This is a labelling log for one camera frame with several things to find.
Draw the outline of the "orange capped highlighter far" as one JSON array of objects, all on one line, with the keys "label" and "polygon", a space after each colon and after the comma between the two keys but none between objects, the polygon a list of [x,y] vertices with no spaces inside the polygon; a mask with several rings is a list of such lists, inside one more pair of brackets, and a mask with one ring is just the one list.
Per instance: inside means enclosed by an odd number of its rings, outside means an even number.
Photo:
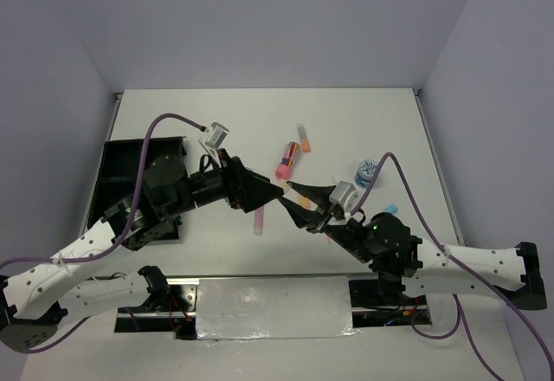
[{"label": "orange capped highlighter far", "polygon": [[311,151],[311,145],[309,142],[309,139],[307,137],[306,128],[303,124],[297,125],[297,131],[300,138],[300,147],[303,152],[310,152]]}]

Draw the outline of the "pink marker tube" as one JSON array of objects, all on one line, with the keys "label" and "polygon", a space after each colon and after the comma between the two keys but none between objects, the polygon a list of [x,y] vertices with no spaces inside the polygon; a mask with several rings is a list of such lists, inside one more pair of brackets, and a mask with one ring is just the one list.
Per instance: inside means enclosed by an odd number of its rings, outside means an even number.
[{"label": "pink marker tube", "polygon": [[277,180],[286,181],[291,177],[293,165],[299,154],[300,144],[289,142],[274,172]]}]

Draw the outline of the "yellow orange highlighter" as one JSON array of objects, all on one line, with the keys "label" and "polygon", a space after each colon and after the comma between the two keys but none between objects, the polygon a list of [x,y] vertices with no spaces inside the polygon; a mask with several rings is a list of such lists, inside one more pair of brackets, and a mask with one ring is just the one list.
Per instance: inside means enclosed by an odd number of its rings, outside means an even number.
[{"label": "yellow orange highlighter", "polygon": [[306,210],[312,209],[311,201],[307,197],[300,197],[300,205]]}]

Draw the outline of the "black compartment organizer tray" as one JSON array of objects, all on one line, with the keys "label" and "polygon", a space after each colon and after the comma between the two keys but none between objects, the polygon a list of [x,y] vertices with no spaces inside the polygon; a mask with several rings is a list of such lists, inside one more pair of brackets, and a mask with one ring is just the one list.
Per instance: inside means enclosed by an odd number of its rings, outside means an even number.
[{"label": "black compartment organizer tray", "polygon": [[[124,197],[133,193],[139,168],[142,139],[107,141],[104,144],[100,168],[97,174],[92,202],[90,203],[87,226],[92,227],[105,213]],[[186,158],[185,139],[182,137],[164,137],[151,139],[146,163],[151,164],[160,156],[173,155],[182,160]],[[129,233],[128,243],[138,242],[145,236],[152,243],[164,244],[180,239],[179,231],[183,221],[178,216],[164,227],[147,231]]]}]

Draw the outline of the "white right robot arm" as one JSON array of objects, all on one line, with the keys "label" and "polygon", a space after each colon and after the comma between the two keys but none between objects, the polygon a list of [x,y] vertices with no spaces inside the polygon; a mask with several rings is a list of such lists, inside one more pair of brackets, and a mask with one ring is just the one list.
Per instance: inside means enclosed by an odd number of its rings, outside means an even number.
[{"label": "white right robot arm", "polygon": [[503,294],[519,310],[547,307],[538,251],[531,242],[512,249],[438,247],[388,212],[368,223],[357,220],[351,211],[360,196],[352,184],[289,185],[315,207],[308,210],[280,197],[296,227],[327,236],[367,265],[377,276],[377,297],[386,304],[428,294]]}]

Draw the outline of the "purple highlighter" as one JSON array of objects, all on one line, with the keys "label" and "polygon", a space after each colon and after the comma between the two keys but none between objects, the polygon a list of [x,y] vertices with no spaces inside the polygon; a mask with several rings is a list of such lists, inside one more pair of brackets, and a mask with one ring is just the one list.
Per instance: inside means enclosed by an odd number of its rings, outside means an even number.
[{"label": "purple highlighter", "polygon": [[260,207],[254,212],[253,232],[255,236],[261,236],[263,234],[263,225],[264,225],[264,207]]}]

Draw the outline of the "right blue round tape container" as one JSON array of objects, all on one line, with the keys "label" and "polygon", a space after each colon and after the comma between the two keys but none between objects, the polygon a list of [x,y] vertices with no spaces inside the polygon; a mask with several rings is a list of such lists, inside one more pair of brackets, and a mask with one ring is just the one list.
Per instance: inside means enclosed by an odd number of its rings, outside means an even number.
[{"label": "right blue round tape container", "polygon": [[355,184],[362,188],[366,189],[370,184],[370,181],[373,179],[378,167],[378,162],[372,159],[363,160],[356,172],[354,177]]}]

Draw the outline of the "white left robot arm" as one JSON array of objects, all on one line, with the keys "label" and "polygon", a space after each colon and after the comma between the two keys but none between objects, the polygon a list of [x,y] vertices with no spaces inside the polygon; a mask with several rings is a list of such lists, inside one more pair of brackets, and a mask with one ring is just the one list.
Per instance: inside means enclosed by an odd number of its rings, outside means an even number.
[{"label": "white left robot arm", "polygon": [[169,232],[185,212],[224,200],[249,213],[283,196],[281,187],[238,157],[218,155],[219,164],[192,175],[177,156],[156,158],[142,174],[140,190],[107,210],[84,235],[46,260],[32,260],[29,270],[2,277],[2,343],[14,352],[38,353],[60,326],[75,320],[111,308],[164,308],[171,288],[156,266],[113,280],[94,276]]}]

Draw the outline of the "blue highlighter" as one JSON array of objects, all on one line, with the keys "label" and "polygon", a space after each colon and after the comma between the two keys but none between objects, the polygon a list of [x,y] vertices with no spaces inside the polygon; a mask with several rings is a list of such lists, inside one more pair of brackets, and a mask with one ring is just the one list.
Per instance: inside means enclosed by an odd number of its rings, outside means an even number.
[{"label": "blue highlighter", "polygon": [[391,215],[396,215],[397,212],[398,212],[398,208],[395,204],[390,204],[383,211],[386,212],[386,213],[389,213]]}]

